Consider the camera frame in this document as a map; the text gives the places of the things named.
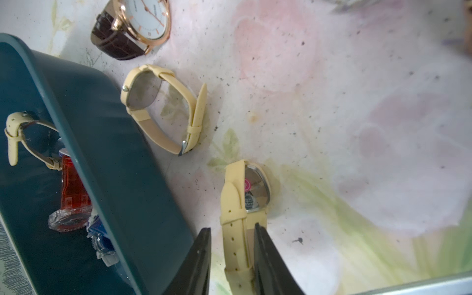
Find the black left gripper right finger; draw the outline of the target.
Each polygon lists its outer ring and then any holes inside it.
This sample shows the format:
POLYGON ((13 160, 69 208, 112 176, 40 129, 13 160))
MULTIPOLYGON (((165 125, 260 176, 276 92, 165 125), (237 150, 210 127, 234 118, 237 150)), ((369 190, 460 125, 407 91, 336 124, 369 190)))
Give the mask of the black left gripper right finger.
POLYGON ((303 295, 265 227, 254 228, 254 284, 257 295, 303 295))

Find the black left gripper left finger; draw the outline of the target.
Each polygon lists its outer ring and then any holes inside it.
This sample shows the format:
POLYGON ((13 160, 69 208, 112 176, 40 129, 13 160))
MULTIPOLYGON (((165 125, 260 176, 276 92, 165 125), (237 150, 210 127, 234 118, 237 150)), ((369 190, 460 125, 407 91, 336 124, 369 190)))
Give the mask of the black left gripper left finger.
POLYGON ((202 228, 164 295, 207 295, 211 268, 211 229, 202 228))

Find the blue strap watch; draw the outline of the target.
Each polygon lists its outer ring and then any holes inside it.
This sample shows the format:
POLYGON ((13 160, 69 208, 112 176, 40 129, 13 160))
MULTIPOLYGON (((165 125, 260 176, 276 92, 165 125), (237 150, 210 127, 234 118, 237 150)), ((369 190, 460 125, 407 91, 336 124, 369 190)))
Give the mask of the blue strap watch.
POLYGON ((91 239, 93 249, 96 251, 97 259, 102 260, 107 267, 117 264, 119 262, 118 254, 98 215, 88 219, 86 230, 87 237, 91 239))

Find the red transparent watch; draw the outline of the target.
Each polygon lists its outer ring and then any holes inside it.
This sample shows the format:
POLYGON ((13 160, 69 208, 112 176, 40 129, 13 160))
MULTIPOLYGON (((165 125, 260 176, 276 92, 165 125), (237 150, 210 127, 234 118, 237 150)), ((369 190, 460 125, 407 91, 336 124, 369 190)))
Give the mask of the red transparent watch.
POLYGON ((50 214, 48 226, 57 232, 71 232, 86 227, 92 202, 71 157, 63 155, 60 208, 50 214))

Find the beige strap gold watch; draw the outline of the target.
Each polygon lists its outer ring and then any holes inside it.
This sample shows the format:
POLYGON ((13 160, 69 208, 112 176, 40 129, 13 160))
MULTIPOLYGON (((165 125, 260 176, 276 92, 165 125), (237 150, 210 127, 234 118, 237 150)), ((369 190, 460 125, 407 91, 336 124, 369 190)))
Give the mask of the beige strap gold watch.
POLYGON ((120 100, 141 131, 157 146, 182 156, 199 143, 204 126, 207 85, 197 95, 176 74, 156 65, 134 68, 120 100))

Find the dark brown leather watch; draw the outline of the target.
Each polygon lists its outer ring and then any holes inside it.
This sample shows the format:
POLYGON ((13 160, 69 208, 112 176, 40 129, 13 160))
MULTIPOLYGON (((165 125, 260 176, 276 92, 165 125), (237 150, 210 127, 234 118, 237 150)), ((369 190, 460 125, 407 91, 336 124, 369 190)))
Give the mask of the dark brown leather watch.
POLYGON ((131 60, 166 42, 171 20, 167 0, 108 1, 97 16, 90 40, 116 60, 131 60))

